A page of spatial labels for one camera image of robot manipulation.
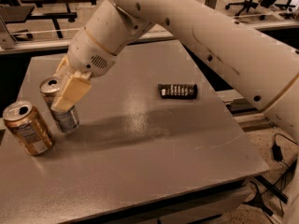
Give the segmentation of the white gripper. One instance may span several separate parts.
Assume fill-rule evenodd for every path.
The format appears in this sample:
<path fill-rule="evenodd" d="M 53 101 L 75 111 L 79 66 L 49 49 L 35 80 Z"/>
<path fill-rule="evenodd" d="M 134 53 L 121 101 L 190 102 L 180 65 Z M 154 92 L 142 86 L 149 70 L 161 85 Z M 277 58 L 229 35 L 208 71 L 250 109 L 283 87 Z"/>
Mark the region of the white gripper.
<path fill-rule="evenodd" d="M 154 23 L 132 17 L 110 1 L 105 0 L 89 21 L 75 34 L 54 75 L 62 77 L 58 94 L 51 109 L 66 112 L 92 87 L 91 81 L 71 75 L 75 69 L 100 77 L 117 61 L 128 44 L 136 41 L 153 27 Z"/>

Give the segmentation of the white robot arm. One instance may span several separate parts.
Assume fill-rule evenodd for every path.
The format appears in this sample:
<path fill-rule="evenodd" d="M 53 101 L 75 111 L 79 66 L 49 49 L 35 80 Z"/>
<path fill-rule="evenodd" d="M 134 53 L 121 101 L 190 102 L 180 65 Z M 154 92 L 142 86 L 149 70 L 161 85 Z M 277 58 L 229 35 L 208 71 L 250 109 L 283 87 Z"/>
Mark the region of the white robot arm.
<path fill-rule="evenodd" d="M 56 74 L 52 105 L 66 111 L 118 54 L 159 24 L 299 142 L 299 53 L 196 0 L 105 0 L 76 33 Z"/>

